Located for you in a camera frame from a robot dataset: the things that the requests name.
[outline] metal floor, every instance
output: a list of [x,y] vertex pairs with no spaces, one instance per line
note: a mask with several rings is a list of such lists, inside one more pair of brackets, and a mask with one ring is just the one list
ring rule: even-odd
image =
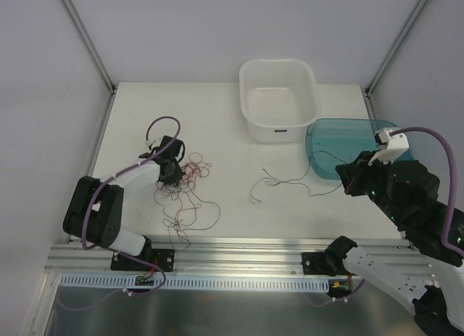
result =
[[[60,288],[69,307],[87,306],[110,290]],[[54,308],[45,335],[407,335],[422,336],[413,318],[371,285],[348,303],[312,307],[324,294],[160,290],[143,298],[115,295],[84,312]]]

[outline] white plastic tub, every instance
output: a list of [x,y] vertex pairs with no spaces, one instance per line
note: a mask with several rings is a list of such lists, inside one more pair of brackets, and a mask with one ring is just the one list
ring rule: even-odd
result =
[[239,76],[241,112],[259,142],[303,140],[320,115],[311,67],[296,59],[250,60]]

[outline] metal pole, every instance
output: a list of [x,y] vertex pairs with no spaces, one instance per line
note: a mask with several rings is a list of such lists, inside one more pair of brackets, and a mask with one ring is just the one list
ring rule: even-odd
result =
[[94,172],[96,159],[99,155],[100,146],[102,145],[104,131],[107,128],[109,114],[111,113],[111,109],[113,107],[113,102],[115,101],[116,93],[114,92],[109,96],[107,106],[104,110],[103,117],[101,118],[100,125],[99,125],[99,132],[96,135],[94,145],[92,147],[92,153],[88,160],[87,167],[86,167],[86,175],[91,175]]
[[368,117],[370,120],[376,120],[376,112],[374,111],[374,107],[372,105],[372,98],[368,95],[365,89],[362,90],[362,97],[364,99],[365,109],[368,112]]
[[417,22],[418,18],[422,14],[425,6],[429,3],[430,0],[417,0],[413,9],[409,13],[406,18],[405,23],[401,27],[401,31],[399,32],[398,36],[395,38],[393,44],[390,46],[390,49],[386,53],[386,56],[382,60],[380,67],[377,70],[374,79],[370,83],[367,93],[370,97],[372,93],[376,90],[377,85],[385,75],[385,72],[389,69],[390,65],[393,63],[395,57],[397,56],[398,52],[402,48],[402,45],[405,43],[406,38],[410,34],[413,26]]
[[71,0],[60,0],[63,3],[63,7],[66,9],[66,12],[69,14],[73,25],[75,26],[80,38],[82,39],[84,45],[86,46],[88,53],[90,54],[97,70],[100,73],[101,78],[107,85],[109,91],[113,92],[115,89],[115,85],[111,81],[111,78],[108,75],[107,69],[103,65],[102,59],[100,58],[94,43],[92,42],[86,27],[82,23],[82,20],[79,17],[78,11],[75,8],[73,1]]

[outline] teal plastic lid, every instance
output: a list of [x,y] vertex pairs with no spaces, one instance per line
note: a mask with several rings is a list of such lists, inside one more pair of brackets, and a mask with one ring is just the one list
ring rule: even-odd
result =
[[[386,120],[322,118],[307,129],[306,153],[314,172],[322,179],[339,180],[335,166],[351,163],[362,151],[378,150],[377,130],[396,127]],[[398,160],[412,160],[410,150]]]

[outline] black bracket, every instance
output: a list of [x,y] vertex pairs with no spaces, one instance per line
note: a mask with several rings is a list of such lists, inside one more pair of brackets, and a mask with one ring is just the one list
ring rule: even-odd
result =
[[334,271],[333,267],[328,265],[327,254],[324,252],[302,253],[303,274],[305,276],[348,276],[346,269]]
[[[164,272],[172,272],[174,269],[174,255],[173,249],[155,249],[153,248],[149,257],[145,257],[145,261],[152,262],[160,267]],[[132,261],[120,254],[114,255],[111,260],[110,269],[112,271],[136,271],[147,272],[150,268],[142,263]]]

